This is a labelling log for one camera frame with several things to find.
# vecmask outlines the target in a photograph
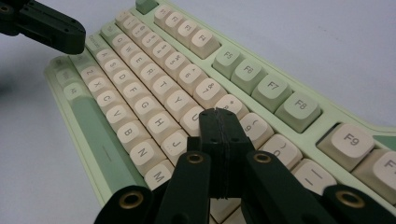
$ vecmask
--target sage green keycap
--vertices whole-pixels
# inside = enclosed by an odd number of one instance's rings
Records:
[[[143,15],[146,15],[156,6],[158,6],[158,3],[155,0],[136,0],[135,3],[136,9]]]
[[[231,82],[250,95],[266,75],[261,65],[245,59],[233,71]]]
[[[275,113],[291,94],[291,87],[286,81],[269,74],[254,89],[251,97],[265,106],[269,111]]]
[[[311,97],[295,92],[279,107],[275,115],[297,133],[302,133],[320,115],[318,102]]]
[[[223,47],[216,55],[215,61],[213,62],[213,67],[218,70],[222,75],[231,78],[233,70],[236,66],[244,60],[243,55],[237,49],[230,47]]]
[[[111,192],[131,185],[146,187],[94,99],[79,97],[71,108]]]

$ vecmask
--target white background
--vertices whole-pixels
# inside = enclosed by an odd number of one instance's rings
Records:
[[[40,2],[87,34],[134,4]],[[359,117],[396,126],[396,1],[173,2]],[[0,35],[1,223],[93,223],[100,211],[43,76],[61,54]]]

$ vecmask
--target keyboard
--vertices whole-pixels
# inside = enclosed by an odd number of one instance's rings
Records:
[[[168,1],[114,17],[45,70],[101,204],[169,180],[199,113],[219,107],[307,189],[345,184],[396,215],[395,128],[358,119]],[[244,221],[239,199],[211,199],[210,212],[212,223]]]

